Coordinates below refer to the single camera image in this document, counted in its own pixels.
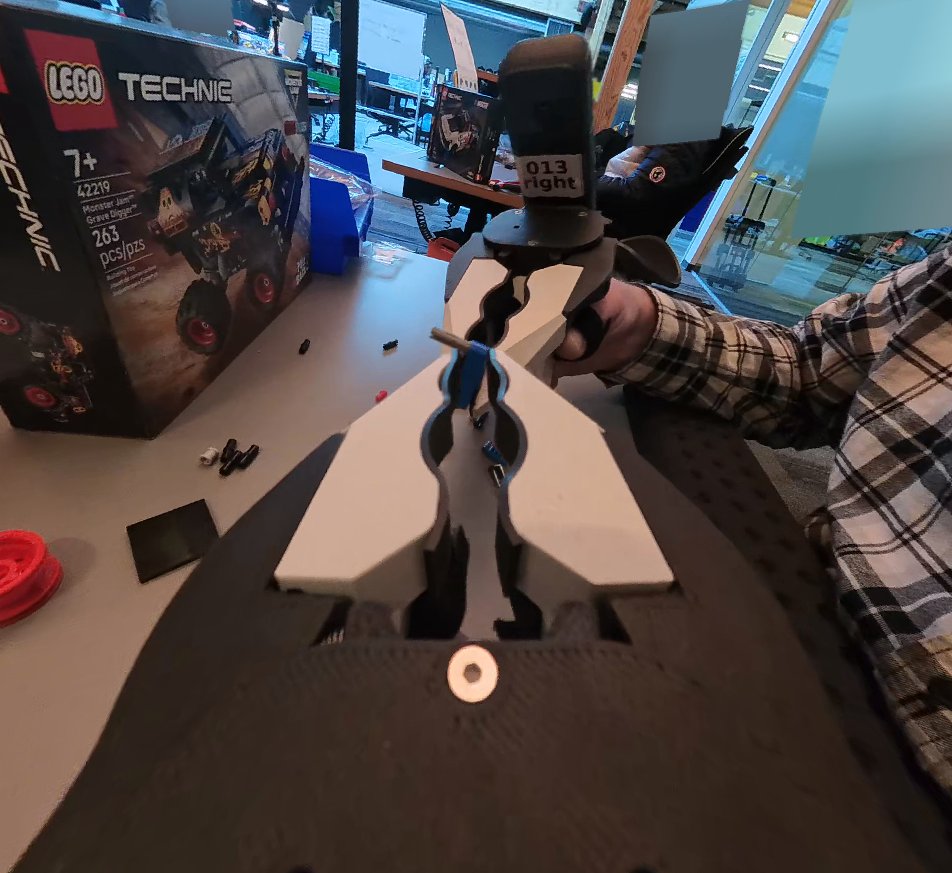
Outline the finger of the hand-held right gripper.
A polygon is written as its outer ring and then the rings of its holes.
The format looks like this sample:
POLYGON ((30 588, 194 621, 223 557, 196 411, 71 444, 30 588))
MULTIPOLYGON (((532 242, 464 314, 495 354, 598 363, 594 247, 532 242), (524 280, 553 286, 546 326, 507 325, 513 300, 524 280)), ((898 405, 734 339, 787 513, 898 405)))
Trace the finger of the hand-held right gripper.
POLYGON ((501 263, 471 260, 448 294, 445 331, 467 342, 503 343, 517 298, 514 277, 501 263))
POLYGON ((565 341, 565 308, 584 273, 581 266, 558 263, 513 281, 515 313, 506 319, 502 339, 492 347, 505 353, 542 383, 555 386, 554 354, 565 341))

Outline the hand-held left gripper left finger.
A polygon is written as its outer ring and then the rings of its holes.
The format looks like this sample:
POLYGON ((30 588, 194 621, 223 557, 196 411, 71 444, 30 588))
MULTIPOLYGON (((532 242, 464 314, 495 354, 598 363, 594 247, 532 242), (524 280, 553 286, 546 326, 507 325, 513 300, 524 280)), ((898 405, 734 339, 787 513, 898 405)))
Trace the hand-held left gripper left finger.
POLYGON ((283 591, 383 605, 417 639, 455 639, 469 547, 439 465, 459 360, 436 360, 343 435, 274 572, 283 591))

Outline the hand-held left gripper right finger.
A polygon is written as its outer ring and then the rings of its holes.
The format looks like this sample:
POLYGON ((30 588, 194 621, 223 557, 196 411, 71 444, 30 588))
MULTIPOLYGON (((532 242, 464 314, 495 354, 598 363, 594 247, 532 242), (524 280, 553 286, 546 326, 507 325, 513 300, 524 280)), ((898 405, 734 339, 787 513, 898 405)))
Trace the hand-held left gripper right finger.
POLYGON ((508 356, 486 384, 499 488, 496 564, 512 620, 502 639, 540 638, 560 609, 668 592, 673 570, 599 427, 508 356))

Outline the blue angled holed beam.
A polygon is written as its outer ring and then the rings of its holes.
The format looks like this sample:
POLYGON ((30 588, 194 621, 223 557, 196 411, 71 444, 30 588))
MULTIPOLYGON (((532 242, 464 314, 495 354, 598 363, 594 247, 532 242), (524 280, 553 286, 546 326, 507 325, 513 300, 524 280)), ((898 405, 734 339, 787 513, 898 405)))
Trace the blue angled holed beam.
POLYGON ((476 342, 449 345, 449 361, 440 379, 442 407, 483 413, 488 405, 487 375, 495 358, 494 349, 476 342))

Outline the brown top office desk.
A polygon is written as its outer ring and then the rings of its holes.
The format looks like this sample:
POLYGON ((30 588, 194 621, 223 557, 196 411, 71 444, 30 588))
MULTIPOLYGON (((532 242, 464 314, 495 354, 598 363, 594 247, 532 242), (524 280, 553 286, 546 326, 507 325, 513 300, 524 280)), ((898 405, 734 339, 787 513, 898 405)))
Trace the brown top office desk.
POLYGON ((382 160, 382 169, 403 179, 402 196, 420 205, 443 200, 468 211, 463 232, 467 238, 481 231, 488 220, 508 209, 520 209, 520 195, 506 189, 480 185, 429 160, 420 149, 382 160))

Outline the grey desk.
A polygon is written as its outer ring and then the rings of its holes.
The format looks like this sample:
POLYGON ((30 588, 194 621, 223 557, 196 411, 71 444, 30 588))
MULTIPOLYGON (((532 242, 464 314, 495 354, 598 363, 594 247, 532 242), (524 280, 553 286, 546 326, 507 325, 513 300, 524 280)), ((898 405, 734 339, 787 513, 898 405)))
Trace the grey desk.
POLYGON ((501 698, 465 704, 454 644, 321 644, 332 605, 270 581, 319 443, 437 354, 445 266, 386 272, 312 278, 155 440, 2 430, 2 528, 65 572, 2 631, 2 871, 625 864, 625 744, 582 710, 620 645, 503 645, 501 698), (230 438, 260 453, 222 477, 230 438), (197 499, 217 543, 140 583, 126 528, 197 499))

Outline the person's right hand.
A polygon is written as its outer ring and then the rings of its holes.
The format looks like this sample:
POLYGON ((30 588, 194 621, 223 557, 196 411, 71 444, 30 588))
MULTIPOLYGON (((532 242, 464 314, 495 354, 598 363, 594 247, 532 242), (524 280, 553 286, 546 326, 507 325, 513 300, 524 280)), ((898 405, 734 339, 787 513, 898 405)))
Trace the person's right hand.
POLYGON ((649 346, 657 322, 656 301, 644 286, 612 279, 601 299, 568 326, 554 354, 554 380, 592 375, 618 381, 649 346))

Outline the black toy car set box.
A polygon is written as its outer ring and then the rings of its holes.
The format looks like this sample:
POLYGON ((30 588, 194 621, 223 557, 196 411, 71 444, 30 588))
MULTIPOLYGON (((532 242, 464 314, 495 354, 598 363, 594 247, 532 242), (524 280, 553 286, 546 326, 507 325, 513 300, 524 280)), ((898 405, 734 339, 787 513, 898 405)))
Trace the black toy car set box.
POLYGON ((489 184, 504 122, 503 106, 494 97, 437 87, 427 158, 480 186, 489 184))

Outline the cardboard sign board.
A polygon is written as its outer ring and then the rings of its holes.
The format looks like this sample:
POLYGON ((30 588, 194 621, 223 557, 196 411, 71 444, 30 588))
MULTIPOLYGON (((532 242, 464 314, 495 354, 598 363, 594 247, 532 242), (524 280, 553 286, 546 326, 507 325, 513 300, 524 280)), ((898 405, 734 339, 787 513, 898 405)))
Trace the cardboard sign board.
POLYGON ((454 85, 472 93, 479 91, 478 71, 464 20, 444 3, 440 5, 455 62, 454 85))

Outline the black dimpled mat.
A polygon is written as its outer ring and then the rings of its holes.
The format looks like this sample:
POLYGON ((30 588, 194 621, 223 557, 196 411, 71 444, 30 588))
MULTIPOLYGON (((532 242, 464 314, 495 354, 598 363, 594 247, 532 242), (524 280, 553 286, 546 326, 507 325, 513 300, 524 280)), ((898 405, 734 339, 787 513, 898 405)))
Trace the black dimpled mat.
POLYGON ((783 608, 851 757, 927 871, 951 870, 950 806, 894 724, 804 526, 825 501, 834 450, 773 450, 708 414, 624 392, 641 455, 702 510, 783 608))

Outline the blue storage bin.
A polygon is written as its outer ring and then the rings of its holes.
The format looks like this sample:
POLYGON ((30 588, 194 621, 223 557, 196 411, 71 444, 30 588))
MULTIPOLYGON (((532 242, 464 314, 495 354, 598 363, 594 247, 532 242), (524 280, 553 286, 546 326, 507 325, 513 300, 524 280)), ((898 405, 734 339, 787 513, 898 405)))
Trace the blue storage bin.
POLYGON ((310 270, 316 274, 340 276, 349 261, 360 256, 373 210, 363 223, 356 223, 347 189, 318 181, 310 175, 309 160, 312 154, 321 155, 329 151, 331 154, 337 152, 352 156, 355 152, 319 143, 311 143, 308 151, 310 270))

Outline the whiteboard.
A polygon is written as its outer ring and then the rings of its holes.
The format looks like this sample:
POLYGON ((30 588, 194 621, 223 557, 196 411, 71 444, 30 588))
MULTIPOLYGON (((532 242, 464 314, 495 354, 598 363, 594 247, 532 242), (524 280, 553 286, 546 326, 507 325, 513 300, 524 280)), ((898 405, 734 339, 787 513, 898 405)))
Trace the whiteboard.
POLYGON ((426 16, 381 0, 360 0, 358 62, 419 81, 423 70, 426 16))

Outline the black square printed tile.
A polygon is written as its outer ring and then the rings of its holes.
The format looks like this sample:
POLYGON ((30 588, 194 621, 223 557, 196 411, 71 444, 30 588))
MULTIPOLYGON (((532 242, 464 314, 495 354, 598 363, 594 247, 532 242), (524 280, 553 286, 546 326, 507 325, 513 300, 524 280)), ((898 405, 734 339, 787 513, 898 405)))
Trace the black square printed tile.
POLYGON ((142 584, 205 557, 220 538, 205 499, 135 522, 125 532, 142 584))

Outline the black metal pole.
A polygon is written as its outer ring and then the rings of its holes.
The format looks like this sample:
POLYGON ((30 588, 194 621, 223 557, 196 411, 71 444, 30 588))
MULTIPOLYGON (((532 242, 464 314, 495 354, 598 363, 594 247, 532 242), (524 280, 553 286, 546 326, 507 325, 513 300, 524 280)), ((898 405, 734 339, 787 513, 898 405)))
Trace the black metal pole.
POLYGON ((360 0, 341 0, 339 147, 355 150, 360 0))

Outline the toy truck set box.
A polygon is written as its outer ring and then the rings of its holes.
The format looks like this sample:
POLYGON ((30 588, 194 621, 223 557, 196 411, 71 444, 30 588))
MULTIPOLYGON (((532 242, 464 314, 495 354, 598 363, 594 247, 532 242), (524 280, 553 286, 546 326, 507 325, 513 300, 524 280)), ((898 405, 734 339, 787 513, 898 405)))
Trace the toy truck set box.
POLYGON ((2 415, 153 438, 308 279, 306 69, 57 0, 1 14, 2 415))

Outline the red toy wheel hub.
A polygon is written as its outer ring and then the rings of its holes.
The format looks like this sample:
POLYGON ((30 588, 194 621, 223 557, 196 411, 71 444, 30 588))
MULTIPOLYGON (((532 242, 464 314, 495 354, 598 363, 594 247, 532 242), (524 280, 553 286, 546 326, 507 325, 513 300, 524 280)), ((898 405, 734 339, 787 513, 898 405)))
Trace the red toy wheel hub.
POLYGON ((62 565, 40 535, 1 532, 1 627, 16 624, 45 605, 62 581, 62 565))

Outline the wooden post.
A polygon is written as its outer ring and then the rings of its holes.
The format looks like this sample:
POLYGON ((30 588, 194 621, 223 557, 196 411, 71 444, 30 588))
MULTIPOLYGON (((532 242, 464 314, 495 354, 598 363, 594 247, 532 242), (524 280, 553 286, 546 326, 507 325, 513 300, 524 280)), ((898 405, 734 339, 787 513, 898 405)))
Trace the wooden post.
POLYGON ((602 75, 598 99, 593 106, 593 130, 613 125, 621 93, 628 81, 655 0, 626 0, 615 40, 602 75))

